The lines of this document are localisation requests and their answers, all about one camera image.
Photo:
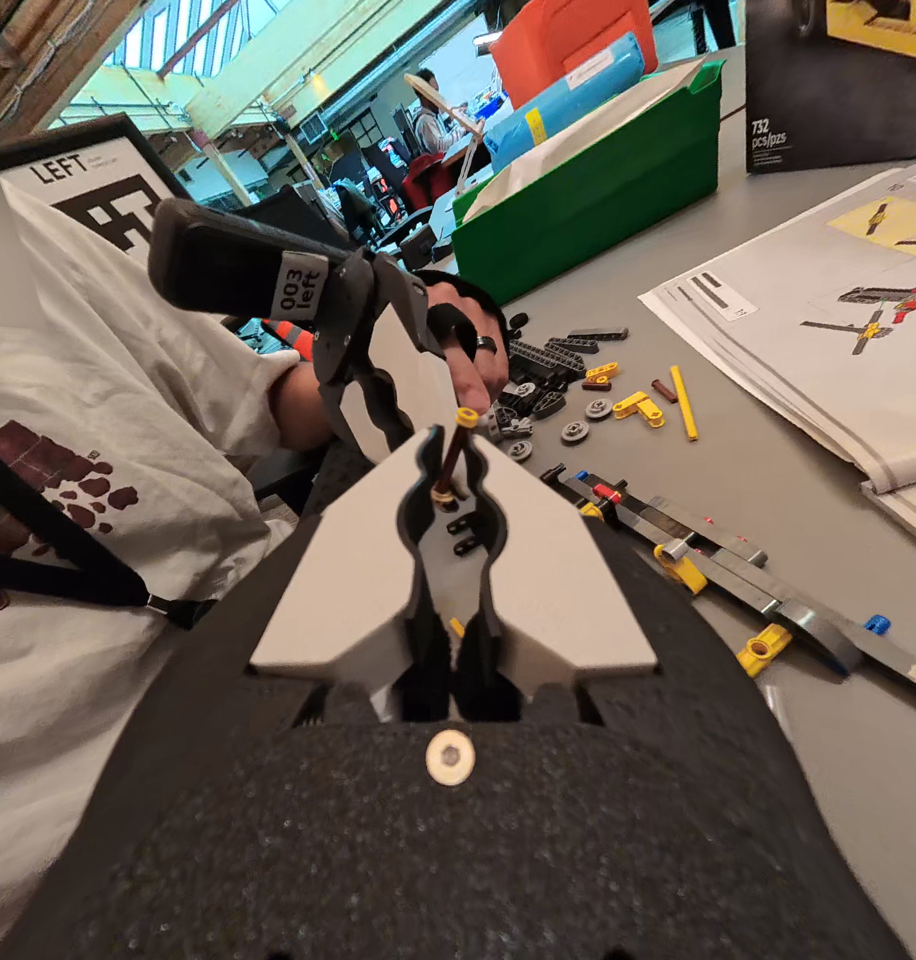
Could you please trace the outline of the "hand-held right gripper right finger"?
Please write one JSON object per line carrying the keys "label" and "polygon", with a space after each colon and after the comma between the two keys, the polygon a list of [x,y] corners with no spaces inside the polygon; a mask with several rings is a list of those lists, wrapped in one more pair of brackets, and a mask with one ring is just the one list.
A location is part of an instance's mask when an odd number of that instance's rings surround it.
{"label": "hand-held right gripper right finger", "polygon": [[610,534],[488,441],[466,477],[485,550],[458,652],[458,713],[509,723],[544,688],[653,674],[659,660],[596,541]]}

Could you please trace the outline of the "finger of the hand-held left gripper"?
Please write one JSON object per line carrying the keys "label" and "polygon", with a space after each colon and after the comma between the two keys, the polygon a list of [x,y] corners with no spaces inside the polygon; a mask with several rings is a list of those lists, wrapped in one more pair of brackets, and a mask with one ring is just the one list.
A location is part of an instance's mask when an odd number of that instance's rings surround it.
{"label": "finger of the hand-held left gripper", "polygon": [[391,379],[396,408],[414,432],[440,426],[444,439],[452,439],[457,402],[447,362],[416,347],[394,306],[386,306],[375,321],[368,360]]}
{"label": "finger of the hand-held left gripper", "polygon": [[392,411],[382,385],[345,385],[339,402],[344,423],[368,461],[384,461],[392,453],[387,429]]}

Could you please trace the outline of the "brown lego axle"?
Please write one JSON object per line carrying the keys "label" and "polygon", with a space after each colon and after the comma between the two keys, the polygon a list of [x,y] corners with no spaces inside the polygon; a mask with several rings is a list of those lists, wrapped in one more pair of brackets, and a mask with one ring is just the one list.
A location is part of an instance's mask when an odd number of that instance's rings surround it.
{"label": "brown lego axle", "polygon": [[460,459],[464,454],[469,432],[470,430],[457,428],[455,425],[452,439],[441,462],[439,478],[435,483],[435,485],[438,484],[440,488],[452,489],[453,477]]}

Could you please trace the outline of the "long grey lego beam assembly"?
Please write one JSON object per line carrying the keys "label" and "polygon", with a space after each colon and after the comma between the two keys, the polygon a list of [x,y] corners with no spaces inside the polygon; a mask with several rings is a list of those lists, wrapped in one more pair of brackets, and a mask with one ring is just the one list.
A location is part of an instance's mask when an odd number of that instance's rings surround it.
{"label": "long grey lego beam assembly", "polygon": [[812,599],[767,572],[766,552],[746,538],[668,498],[636,498],[625,481],[613,483],[588,471],[568,475],[563,463],[546,470],[539,480],[579,510],[600,515],[613,529],[651,546],[665,574],[691,595],[713,587],[760,617],[764,629],[737,654],[750,677],[759,676],[790,642],[797,641],[810,645],[845,677],[873,664],[916,687],[916,654],[888,637],[886,618],[860,624]]}

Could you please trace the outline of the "yellow L-shaped lego beam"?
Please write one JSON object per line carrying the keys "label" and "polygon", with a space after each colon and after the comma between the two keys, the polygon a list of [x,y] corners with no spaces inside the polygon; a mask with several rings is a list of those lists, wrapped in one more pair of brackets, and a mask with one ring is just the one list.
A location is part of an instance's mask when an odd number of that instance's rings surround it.
{"label": "yellow L-shaped lego beam", "polygon": [[644,423],[651,428],[661,428],[665,425],[664,412],[648,393],[642,390],[615,403],[611,407],[611,414],[619,421],[632,416],[640,416]]}

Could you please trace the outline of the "open lego instruction booklet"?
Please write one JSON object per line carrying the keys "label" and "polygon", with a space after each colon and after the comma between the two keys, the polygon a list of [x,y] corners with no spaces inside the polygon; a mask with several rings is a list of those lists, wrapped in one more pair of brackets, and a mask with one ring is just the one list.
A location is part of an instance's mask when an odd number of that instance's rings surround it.
{"label": "open lego instruction booklet", "polygon": [[916,538],[916,164],[875,174],[639,300],[865,476]]}

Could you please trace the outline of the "lego box yellow car picture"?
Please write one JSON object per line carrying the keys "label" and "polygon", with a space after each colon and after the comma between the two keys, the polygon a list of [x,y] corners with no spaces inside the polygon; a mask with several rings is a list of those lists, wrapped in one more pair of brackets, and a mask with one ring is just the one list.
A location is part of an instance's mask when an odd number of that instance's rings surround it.
{"label": "lego box yellow car picture", "polygon": [[916,1],[745,3],[750,174],[916,160]]}

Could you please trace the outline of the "person's left hand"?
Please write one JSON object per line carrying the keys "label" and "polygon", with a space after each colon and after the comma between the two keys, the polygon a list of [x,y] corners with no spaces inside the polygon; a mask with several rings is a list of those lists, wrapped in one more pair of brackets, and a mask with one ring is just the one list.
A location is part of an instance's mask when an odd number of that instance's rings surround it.
{"label": "person's left hand", "polygon": [[427,324],[443,352],[460,406],[484,415],[509,380],[509,327],[500,306],[454,274],[419,270]]}

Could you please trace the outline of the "orange reflective vest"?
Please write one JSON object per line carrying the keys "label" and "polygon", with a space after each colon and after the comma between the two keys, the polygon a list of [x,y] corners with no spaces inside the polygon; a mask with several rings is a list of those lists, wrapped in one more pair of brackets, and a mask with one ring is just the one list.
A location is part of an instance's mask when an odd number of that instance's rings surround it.
{"label": "orange reflective vest", "polygon": [[293,321],[272,318],[263,318],[261,327],[284,347],[297,352],[303,361],[312,361],[315,335],[311,331]]}

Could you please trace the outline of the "pile of dark grey beams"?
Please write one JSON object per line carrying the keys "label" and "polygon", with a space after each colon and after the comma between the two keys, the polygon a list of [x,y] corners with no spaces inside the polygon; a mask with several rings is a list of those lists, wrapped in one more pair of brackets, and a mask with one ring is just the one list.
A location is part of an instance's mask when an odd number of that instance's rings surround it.
{"label": "pile of dark grey beams", "polygon": [[529,440],[536,424],[566,408],[573,385],[582,389],[587,370],[611,363],[600,351],[629,335],[626,326],[586,328],[536,345],[524,341],[522,330],[512,330],[510,380],[492,404],[483,431],[494,442]]}

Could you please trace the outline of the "framed marker sign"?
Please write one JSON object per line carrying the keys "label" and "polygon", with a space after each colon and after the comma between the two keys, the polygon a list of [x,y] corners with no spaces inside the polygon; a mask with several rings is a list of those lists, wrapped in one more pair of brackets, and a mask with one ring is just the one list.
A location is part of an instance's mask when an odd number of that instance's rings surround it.
{"label": "framed marker sign", "polygon": [[0,143],[0,178],[145,264],[164,199],[190,199],[125,113]]}

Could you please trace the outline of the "person's white shirt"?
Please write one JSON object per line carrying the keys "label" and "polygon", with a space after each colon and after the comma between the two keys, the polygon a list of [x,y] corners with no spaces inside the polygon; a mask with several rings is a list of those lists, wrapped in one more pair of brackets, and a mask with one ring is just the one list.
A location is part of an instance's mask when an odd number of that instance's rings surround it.
{"label": "person's white shirt", "polygon": [[[163,598],[220,598],[285,540],[240,470],[281,432],[261,356],[156,294],[135,258],[0,179],[20,280],[0,289],[0,456]],[[149,609],[0,593],[0,940],[75,832],[180,631]]]}

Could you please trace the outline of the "wooden board document stand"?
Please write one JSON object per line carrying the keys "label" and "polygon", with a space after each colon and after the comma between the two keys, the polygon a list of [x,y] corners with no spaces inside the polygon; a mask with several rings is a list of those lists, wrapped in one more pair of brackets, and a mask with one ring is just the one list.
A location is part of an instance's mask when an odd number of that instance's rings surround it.
{"label": "wooden board document stand", "polygon": [[437,111],[444,112],[446,115],[451,117],[466,134],[471,137],[468,146],[464,148],[463,163],[455,187],[455,197],[461,197],[467,190],[467,180],[469,174],[471,173],[471,167],[475,159],[476,152],[478,148],[484,144],[485,122],[473,121],[468,115],[466,115],[462,108],[450,104],[443,97],[438,86],[436,86],[434,83],[431,83],[423,76],[405,74],[404,80],[408,86],[416,92],[418,100],[422,104],[427,102],[429,105],[434,106]]}

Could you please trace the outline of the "blue plastic package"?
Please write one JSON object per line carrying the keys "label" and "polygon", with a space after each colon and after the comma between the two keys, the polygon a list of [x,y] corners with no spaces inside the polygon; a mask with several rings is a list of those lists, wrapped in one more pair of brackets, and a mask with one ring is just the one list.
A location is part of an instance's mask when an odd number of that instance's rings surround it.
{"label": "blue plastic package", "polygon": [[493,174],[572,126],[644,76],[644,54],[628,31],[484,132]]}

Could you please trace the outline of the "orange felt bag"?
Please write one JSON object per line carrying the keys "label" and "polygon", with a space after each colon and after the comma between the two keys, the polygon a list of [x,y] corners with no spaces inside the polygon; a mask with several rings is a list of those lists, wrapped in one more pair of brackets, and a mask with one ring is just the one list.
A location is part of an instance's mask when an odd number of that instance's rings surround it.
{"label": "orange felt bag", "polygon": [[658,57],[646,1],[531,1],[490,54],[516,110],[628,33],[636,38],[644,73],[654,72]]}

